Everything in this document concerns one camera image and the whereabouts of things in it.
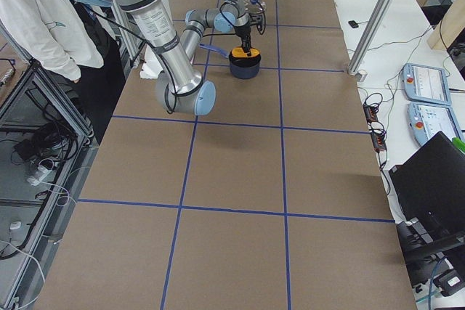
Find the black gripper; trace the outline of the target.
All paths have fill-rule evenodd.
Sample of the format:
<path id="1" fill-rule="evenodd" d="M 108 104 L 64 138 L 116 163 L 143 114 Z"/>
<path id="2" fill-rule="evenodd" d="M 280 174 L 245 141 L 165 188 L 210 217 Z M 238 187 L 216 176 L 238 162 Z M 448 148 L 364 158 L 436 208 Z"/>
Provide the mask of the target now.
<path id="1" fill-rule="evenodd" d="M 241 39 L 241 47 L 247 57 L 251 56 L 251 28 L 249 24 L 235 26 L 235 35 Z"/>

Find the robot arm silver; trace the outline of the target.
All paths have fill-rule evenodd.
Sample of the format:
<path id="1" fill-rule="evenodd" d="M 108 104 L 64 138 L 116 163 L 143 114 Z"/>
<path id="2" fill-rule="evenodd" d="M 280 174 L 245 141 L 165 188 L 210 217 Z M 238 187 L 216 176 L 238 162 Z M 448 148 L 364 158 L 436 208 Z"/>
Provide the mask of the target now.
<path id="1" fill-rule="evenodd" d="M 241 37 L 245 52 L 251 50 L 251 26 L 260 19 L 261 6 L 251 1 L 225 0 L 213 9 L 187 14 L 187 27 L 178 34 L 162 0 L 75 0 L 99 7 L 117 3 L 132 15 L 148 46 L 162 66 L 156 83 L 158 102 L 168 113 L 207 115 L 215 104 L 216 88 L 191 63 L 207 28 L 231 30 Z"/>

